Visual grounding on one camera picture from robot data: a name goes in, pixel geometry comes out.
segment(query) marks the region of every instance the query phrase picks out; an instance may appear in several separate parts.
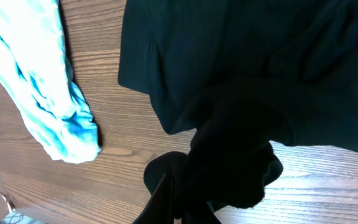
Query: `folded fabric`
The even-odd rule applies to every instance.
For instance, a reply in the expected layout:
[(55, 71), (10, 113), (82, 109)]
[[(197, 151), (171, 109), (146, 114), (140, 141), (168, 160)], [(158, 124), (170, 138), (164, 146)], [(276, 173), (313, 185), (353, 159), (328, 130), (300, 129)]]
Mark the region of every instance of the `folded fabric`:
[(245, 105), (266, 140), (358, 152), (358, 0), (128, 0), (118, 81), (168, 134)]
[(65, 56), (57, 0), (0, 0), (0, 82), (53, 160), (98, 155), (97, 125)]

